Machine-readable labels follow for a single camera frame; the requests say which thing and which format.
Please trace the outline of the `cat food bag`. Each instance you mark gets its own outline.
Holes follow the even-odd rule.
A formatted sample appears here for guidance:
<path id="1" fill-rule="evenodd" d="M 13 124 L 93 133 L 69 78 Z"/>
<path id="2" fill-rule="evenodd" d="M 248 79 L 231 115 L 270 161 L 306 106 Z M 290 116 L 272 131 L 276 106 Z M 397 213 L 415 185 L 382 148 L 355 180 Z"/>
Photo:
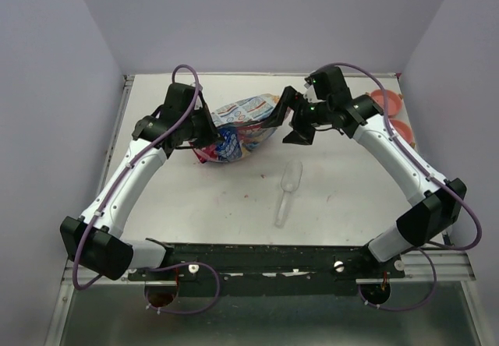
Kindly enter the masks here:
<path id="1" fill-rule="evenodd" d="M 208 147 L 193 148 L 201 163 L 232 163 L 248 157 L 277 130 L 263 128 L 280 97 L 261 94 L 236 101 L 211 113 L 214 125 L 224 141 Z"/>

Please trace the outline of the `clear plastic scoop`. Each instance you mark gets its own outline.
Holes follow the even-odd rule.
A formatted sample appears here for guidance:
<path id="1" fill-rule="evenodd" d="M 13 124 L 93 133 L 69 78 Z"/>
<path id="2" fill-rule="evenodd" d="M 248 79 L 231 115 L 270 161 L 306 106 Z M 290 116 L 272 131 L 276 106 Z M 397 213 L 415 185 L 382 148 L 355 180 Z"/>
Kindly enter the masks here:
<path id="1" fill-rule="evenodd" d="M 274 226 L 283 228 L 288 219 L 292 205 L 292 197 L 300 186 L 303 175 L 303 163 L 298 160 L 289 161 L 281 177 L 281 196 L 275 214 Z"/>

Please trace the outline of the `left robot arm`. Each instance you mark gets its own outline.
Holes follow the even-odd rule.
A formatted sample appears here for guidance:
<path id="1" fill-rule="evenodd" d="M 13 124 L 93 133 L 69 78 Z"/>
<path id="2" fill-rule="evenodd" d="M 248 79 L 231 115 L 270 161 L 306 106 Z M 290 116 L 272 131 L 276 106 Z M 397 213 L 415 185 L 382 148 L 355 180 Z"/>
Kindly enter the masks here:
<path id="1" fill-rule="evenodd" d="M 184 143 L 202 148 L 220 143 L 198 86 L 172 83 L 164 103 L 140 119 L 115 173 L 95 201 L 76 218 L 66 217 L 60 233 L 73 266 L 99 277 L 119 279 L 127 270 L 146 268 L 157 280 L 172 273 L 173 262 L 160 242 L 122 239 L 129 215 L 157 170 Z"/>

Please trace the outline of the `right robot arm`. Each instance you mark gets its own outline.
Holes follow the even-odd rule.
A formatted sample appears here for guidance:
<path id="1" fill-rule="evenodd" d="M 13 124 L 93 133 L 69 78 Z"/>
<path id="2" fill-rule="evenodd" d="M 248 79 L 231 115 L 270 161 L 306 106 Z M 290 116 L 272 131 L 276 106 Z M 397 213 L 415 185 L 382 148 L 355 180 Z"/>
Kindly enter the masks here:
<path id="1" fill-rule="evenodd" d="M 376 277 L 385 271 L 388 260 L 427 244 L 451 227 L 458 219 L 466 187 L 458 178 L 448 180 L 398 138 L 371 97 L 352 97 L 342 66 L 340 62 L 324 65 L 307 76 L 307 91 L 315 101 L 287 86 L 263 126 L 282 125 L 290 111 L 292 131 L 284 143 L 310 145 L 317 128 L 328 125 L 370 152 L 397 183 L 410 209 L 362 247 L 358 260 L 364 275 Z"/>

